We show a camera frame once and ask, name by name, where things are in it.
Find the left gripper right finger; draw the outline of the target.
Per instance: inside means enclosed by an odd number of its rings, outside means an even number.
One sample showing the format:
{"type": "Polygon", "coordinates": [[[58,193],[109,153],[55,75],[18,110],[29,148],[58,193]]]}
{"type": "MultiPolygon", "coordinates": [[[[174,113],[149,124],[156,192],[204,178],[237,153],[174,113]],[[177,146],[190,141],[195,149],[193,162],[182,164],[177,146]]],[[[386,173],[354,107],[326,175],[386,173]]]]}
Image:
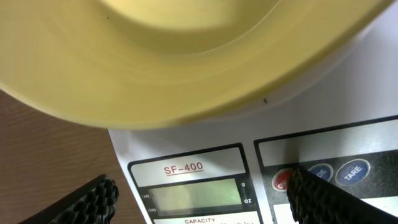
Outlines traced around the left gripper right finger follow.
{"type": "Polygon", "coordinates": [[[397,217],[302,167],[291,170],[286,194],[293,220],[299,224],[397,224],[397,217]]]}

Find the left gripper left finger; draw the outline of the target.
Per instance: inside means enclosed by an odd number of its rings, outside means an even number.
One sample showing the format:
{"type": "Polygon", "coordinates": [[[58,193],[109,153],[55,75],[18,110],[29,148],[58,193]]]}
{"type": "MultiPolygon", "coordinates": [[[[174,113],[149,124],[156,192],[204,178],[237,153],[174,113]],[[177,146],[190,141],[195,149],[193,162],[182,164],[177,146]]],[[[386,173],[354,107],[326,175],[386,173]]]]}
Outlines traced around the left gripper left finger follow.
{"type": "Polygon", "coordinates": [[[118,198],[115,181],[102,174],[20,224],[110,224],[118,198]]]}

